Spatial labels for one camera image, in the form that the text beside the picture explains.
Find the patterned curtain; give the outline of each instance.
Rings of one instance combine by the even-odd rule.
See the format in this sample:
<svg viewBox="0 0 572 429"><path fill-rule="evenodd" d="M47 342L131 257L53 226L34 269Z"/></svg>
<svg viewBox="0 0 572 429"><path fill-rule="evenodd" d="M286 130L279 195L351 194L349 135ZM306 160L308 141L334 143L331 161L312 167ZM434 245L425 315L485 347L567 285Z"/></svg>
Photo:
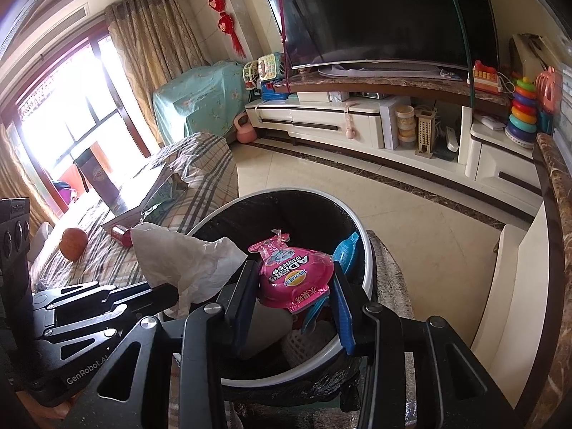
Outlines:
<svg viewBox="0 0 572 429"><path fill-rule="evenodd" d="M45 221L55 225L58 218L26 174L12 147L3 124L0 124L0 198L30 199L30 233L35 235Z"/></svg>
<svg viewBox="0 0 572 429"><path fill-rule="evenodd" d="M208 62L177 0L123 0L105 8L105 20L145 122L163 146L153 92Z"/></svg>

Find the red lantern ornament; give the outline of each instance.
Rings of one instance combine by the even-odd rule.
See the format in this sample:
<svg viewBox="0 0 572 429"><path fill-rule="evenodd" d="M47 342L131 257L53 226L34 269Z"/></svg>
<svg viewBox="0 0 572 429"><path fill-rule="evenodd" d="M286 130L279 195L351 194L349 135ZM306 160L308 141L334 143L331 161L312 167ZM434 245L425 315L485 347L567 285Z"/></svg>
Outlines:
<svg viewBox="0 0 572 429"><path fill-rule="evenodd" d="M209 6L216 12L221 13L224 11L224 0L209 0Z"/></svg>
<svg viewBox="0 0 572 429"><path fill-rule="evenodd" d="M236 54L241 58L246 58L244 54L244 49L240 44L240 40L235 32L235 22L232 20L232 16L227 13L221 13L220 19L218 20L218 28L224 33L228 34L232 38L232 47L235 49Z"/></svg>

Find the green ring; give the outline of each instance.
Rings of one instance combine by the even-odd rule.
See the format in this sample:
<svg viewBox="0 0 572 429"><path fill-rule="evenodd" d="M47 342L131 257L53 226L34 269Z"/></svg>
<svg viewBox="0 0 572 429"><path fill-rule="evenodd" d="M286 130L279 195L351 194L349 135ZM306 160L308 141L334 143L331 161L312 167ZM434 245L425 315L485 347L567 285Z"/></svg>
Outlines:
<svg viewBox="0 0 572 429"><path fill-rule="evenodd" d="M531 134L536 132L536 124L527 124L526 122L521 121L519 118L514 116L514 114L511 114L509 119L510 122L513 123L514 127L517 127L524 132L530 132Z"/></svg>
<svg viewBox="0 0 572 429"><path fill-rule="evenodd" d="M518 79L517 85L520 88L524 88L525 90L528 90L529 92L536 92L536 87L534 84L528 84L528 83L523 82L522 80Z"/></svg>

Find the book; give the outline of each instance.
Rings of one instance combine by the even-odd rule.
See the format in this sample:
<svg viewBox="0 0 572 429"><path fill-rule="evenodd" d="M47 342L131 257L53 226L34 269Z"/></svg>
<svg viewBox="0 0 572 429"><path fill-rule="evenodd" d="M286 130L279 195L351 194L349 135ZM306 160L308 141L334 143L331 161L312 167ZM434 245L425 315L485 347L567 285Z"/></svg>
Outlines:
<svg viewBox="0 0 572 429"><path fill-rule="evenodd" d="M141 170L123 184L101 227L109 233L115 226L135 227L151 208L159 205L162 199L171 197L168 180L172 175L173 171L167 164Z"/></svg>

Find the white box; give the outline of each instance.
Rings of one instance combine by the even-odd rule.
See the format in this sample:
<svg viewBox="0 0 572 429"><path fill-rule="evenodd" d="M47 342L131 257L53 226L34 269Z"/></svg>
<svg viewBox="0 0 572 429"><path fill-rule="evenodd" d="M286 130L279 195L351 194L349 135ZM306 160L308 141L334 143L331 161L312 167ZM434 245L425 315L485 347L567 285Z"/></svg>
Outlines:
<svg viewBox="0 0 572 429"><path fill-rule="evenodd" d="M301 102L345 102L349 97L350 92L298 92Z"/></svg>
<svg viewBox="0 0 572 429"><path fill-rule="evenodd" d="M383 143L388 150L395 150L399 146L395 107L400 104L411 105L411 97L388 97L378 102L381 129L383 130Z"/></svg>

